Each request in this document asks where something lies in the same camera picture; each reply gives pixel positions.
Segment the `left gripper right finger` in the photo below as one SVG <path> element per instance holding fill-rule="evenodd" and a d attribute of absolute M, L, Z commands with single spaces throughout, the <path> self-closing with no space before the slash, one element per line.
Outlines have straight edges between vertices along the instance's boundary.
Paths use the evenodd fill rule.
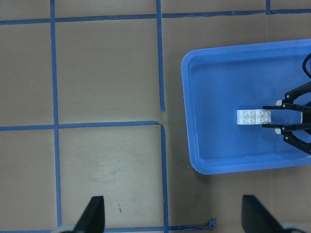
<path fill-rule="evenodd" d="M 286 233 L 254 195 L 242 197 L 242 228 L 245 233 Z"/>

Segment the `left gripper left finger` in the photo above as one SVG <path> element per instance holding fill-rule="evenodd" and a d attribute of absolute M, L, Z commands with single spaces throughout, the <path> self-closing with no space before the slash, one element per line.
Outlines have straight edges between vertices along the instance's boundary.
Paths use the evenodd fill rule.
<path fill-rule="evenodd" d="M 94 196 L 76 223 L 74 233 L 103 233 L 105 229 L 104 197 Z"/>

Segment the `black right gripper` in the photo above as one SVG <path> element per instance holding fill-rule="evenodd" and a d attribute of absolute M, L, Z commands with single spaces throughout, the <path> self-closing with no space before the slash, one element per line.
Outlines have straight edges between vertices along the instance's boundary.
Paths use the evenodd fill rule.
<path fill-rule="evenodd" d="M 275 105 L 265 105 L 262 108 L 265 110 L 291 110 L 301 112 L 301 123 L 291 125 L 281 124 L 263 124 L 263 128 L 279 129 L 283 132 L 283 141 L 291 146 L 303 151 L 304 153 L 311 153 L 311 144 L 297 138 L 293 132 L 305 131 L 311 134 L 311 102 L 305 105 L 295 104 L 294 101 L 307 93 L 311 92 L 311 83 L 308 82 L 294 90 L 285 94 L 284 100 L 278 100 Z"/>

